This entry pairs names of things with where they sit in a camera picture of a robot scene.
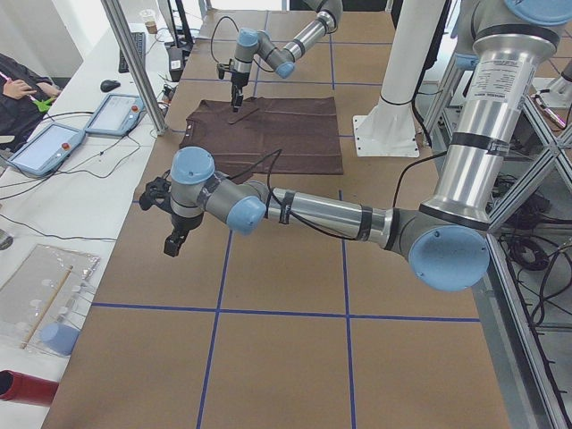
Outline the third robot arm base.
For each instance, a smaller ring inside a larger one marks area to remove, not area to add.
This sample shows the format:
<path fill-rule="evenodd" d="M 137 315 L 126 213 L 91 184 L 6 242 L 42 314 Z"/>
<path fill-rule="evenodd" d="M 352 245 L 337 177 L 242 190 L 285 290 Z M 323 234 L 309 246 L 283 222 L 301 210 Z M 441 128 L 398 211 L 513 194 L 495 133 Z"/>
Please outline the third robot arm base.
<path fill-rule="evenodd" d="M 571 106 L 571 62 L 557 78 L 534 78 L 532 99 L 544 111 Z"/>

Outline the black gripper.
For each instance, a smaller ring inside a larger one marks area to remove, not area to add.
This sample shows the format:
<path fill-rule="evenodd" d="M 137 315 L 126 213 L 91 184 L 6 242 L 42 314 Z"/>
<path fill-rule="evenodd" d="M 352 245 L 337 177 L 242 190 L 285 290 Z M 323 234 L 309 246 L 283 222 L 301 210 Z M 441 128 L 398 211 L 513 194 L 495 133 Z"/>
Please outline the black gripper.
<path fill-rule="evenodd" d="M 202 213 L 191 217 L 184 217 L 178 214 L 171 215 L 172 234 L 164 242 L 164 253 L 170 257 L 176 257 L 180 252 L 185 239 L 190 231 L 197 229 L 202 223 Z"/>
<path fill-rule="evenodd" d="M 231 74 L 231 106 L 238 112 L 243 103 L 243 88 L 248 85 L 248 73 L 234 71 Z"/>

